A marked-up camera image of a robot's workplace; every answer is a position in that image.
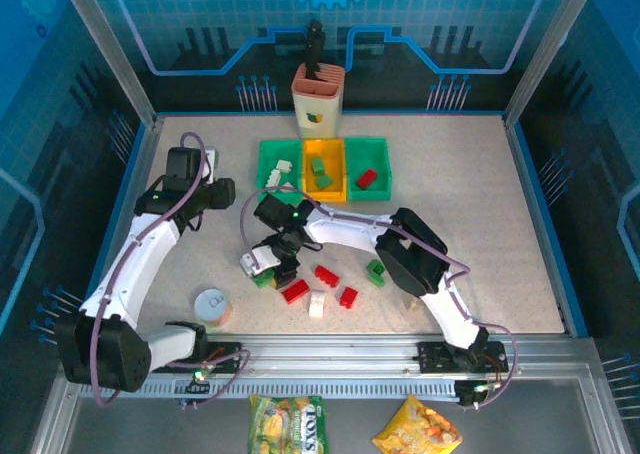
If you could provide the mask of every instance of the glass panel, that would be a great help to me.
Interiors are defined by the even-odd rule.
[[[27,452],[78,304],[56,289],[84,297],[139,123],[68,0],[0,11],[0,452]]]
[[[100,0],[157,110],[240,112],[292,109],[313,19],[346,109],[504,109],[559,2]]]
[[[520,120],[605,361],[640,356],[639,29],[638,0],[589,0]],[[633,384],[632,367],[611,364],[621,368],[612,386]],[[626,392],[633,398],[637,389]]]

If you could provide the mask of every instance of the white block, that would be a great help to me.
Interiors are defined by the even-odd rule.
[[[281,176],[282,176],[282,172],[279,171],[278,169],[274,169],[273,171],[271,171],[271,174],[269,174],[269,179],[267,180],[266,187],[274,187],[280,184]]]
[[[278,169],[279,171],[285,172],[285,173],[290,173],[291,172],[291,168],[293,167],[293,164],[289,161],[285,161],[283,159],[280,159],[278,161],[278,164],[276,164],[276,169]]]
[[[311,291],[309,317],[320,318],[324,315],[324,291]]]

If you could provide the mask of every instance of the plastic packaging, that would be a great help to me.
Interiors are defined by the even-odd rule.
[[[384,454],[449,454],[462,443],[462,436],[411,395],[373,443]]]
[[[328,454],[322,398],[251,396],[249,454]]]

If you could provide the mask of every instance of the cable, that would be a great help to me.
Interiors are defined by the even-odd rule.
[[[231,384],[233,384],[238,379],[238,377],[240,377],[240,374],[242,374],[242,372],[247,367],[247,364],[249,364],[249,359],[251,358],[251,353],[249,352],[249,350],[248,349],[240,349],[239,351],[236,351],[236,352],[234,352],[232,354],[228,354],[226,356],[218,357],[216,359],[213,359],[213,360],[207,361],[207,362],[200,362],[200,363],[171,362],[171,363],[169,363],[167,365],[169,367],[180,367],[180,368],[183,368],[183,369],[191,369],[191,368],[198,369],[198,368],[201,368],[203,366],[213,367],[216,364],[219,364],[219,363],[224,362],[224,361],[228,361],[229,359],[235,359],[236,357],[240,357],[240,354],[245,354],[246,357],[244,358],[244,361],[243,361],[242,365],[240,366],[240,368],[227,381],[227,383],[224,386],[222,386],[218,390],[218,392],[216,392],[213,396],[211,396],[208,399],[205,399],[203,401],[196,402],[196,404],[198,406],[204,406],[206,404],[209,404],[210,402],[215,401],[217,398],[222,396],[222,394],[227,392],[229,390],[229,387],[231,387]]]
[[[116,391],[108,400],[105,401],[102,398],[102,395],[100,394],[100,385],[98,383],[98,339],[100,337],[100,326],[102,325],[102,318],[104,317],[104,313],[107,309],[107,306],[111,302],[111,294],[113,292],[113,287],[115,286],[116,281],[118,280],[118,277],[124,265],[126,264],[129,257],[131,257],[131,254],[136,249],[136,247],[140,246],[143,239],[151,231],[153,231],[161,223],[163,223],[164,221],[169,219],[171,216],[173,216],[178,211],[178,209],[180,209],[189,200],[189,198],[193,195],[195,190],[200,185],[200,181],[202,180],[202,173],[204,172],[204,166],[207,162],[207,152],[205,150],[204,143],[202,142],[202,139],[200,138],[200,136],[198,136],[195,132],[185,132],[184,134],[182,134],[182,137],[180,138],[181,147],[184,147],[184,141],[187,137],[193,137],[198,143],[198,146],[200,148],[200,165],[198,166],[198,172],[193,181],[193,184],[191,185],[189,190],[185,193],[185,195],[182,196],[182,198],[171,209],[165,212],[162,216],[160,216],[154,222],[149,224],[140,234],[136,236],[136,238],[131,242],[131,244],[129,244],[127,249],[122,254],[122,257],[118,260],[118,263],[115,265],[113,269],[113,274],[111,275],[111,277],[109,278],[109,281],[107,282],[107,287],[105,289],[105,292],[98,306],[98,312],[96,313],[96,318],[93,321],[93,329],[91,330],[91,342],[89,343],[89,373],[91,377],[91,390],[93,391],[93,397],[98,407],[108,406],[115,400],[116,397],[118,397],[118,394],[120,394],[120,391]]]
[[[457,260],[447,256],[446,254],[443,254],[442,252],[438,251],[437,249],[434,249],[429,244],[424,242],[422,239],[418,239],[413,234],[405,231],[404,229],[402,229],[402,228],[400,228],[398,226],[395,226],[395,225],[390,224],[388,222],[377,222],[377,221],[374,221],[372,219],[367,219],[367,218],[358,217],[358,216],[350,216],[350,215],[345,215],[345,214],[331,213],[331,212],[325,210],[321,206],[320,203],[318,203],[315,199],[313,199],[306,192],[302,192],[302,191],[296,189],[295,187],[289,187],[289,186],[273,186],[273,187],[265,187],[263,189],[260,189],[260,190],[254,192],[253,194],[251,194],[249,196],[249,198],[242,205],[242,209],[240,210],[240,236],[242,237],[242,242],[244,243],[245,249],[247,249],[247,252],[249,252],[249,254],[251,256],[251,260],[253,261],[255,267],[257,267],[257,268],[260,267],[260,263],[258,262],[258,259],[256,258],[255,254],[253,253],[253,250],[251,249],[251,244],[249,244],[249,240],[247,239],[247,233],[246,233],[246,230],[245,230],[245,216],[246,216],[246,211],[247,211],[247,207],[248,207],[249,203],[256,196],[259,196],[263,192],[267,192],[267,191],[290,191],[290,192],[295,192],[296,194],[302,195],[305,199],[307,199],[313,205],[313,207],[315,207],[318,211],[320,211],[325,216],[332,217],[333,219],[340,219],[340,220],[343,220],[343,221],[359,222],[361,224],[366,224],[366,225],[375,224],[377,226],[385,227],[387,229],[390,229],[390,230],[400,234],[401,236],[403,236],[406,239],[410,240],[411,242],[413,242],[417,246],[421,247],[422,249],[424,249],[428,253],[434,255],[435,257],[437,257],[441,261],[446,262],[446,263],[448,263],[450,265],[456,266],[459,269],[458,272],[452,274],[451,276],[449,276],[448,278],[445,279],[445,285],[447,287],[449,287],[451,285],[451,283],[455,279],[458,279],[458,278],[460,278],[462,276],[465,276],[465,275],[467,275],[467,274],[469,274],[471,272],[471,268],[469,266],[467,266],[466,264],[463,264],[460,261],[457,261]],[[507,379],[505,380],[505,382],[502,385],[502,387],[496,392],[496,394],[494,396],[492,396],[490,398],[487,398],[483,402],[478,403],[478,404],[475,405],[476,409],[480,409],[481,407],[487,406],[487,405],[491,404],[493,401],[495,401],[496,399],[498,399],[502,395],[502,393],[506,390],[506,388],[509,386],[509,384],[511,383],[511,380],[513,379],[513,374],[517,370],[517,367],[518,367],[518,344],[516,342],[515,336],[511,333],[511,331],[509,329],[507,329],[506,327],[501,326],[499,324],[485,323],[485,322],[480,322],[480,321],[477,321],[477,320],[473,319],[462,308],[462,306],[460,305],[460,302],[458,301],[458,299],[456,298],[456,296],[455,296],[455,294],[453,292],[453,289],[449,290],[449,294],[451,295],[451,298],[453,299],[453,302],[456,305],[456,308],[458,309],[458,311],[460,311],[460,314],[462,315],[462,317],[465,318],[465,320],[469,320],[473,325],[478,326],[478,327],[484,327],[485,329],[488,329],[488,328],[498,329],[498,330],[506,333],[507,336],[509,336],[509,339],[511,340],[511,344],[513,345],[513,364],[511,366],[511,370],[509,371],[509,375],[507,376]]]

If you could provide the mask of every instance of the yellow tray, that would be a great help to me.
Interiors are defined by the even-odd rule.
[[[302,190],[320,202],[347,202],[347,159],[344,139],[310,139],[304,141],[302,150]],[[311,160],[319,157],[325,173],[333,184],[318,189]]]

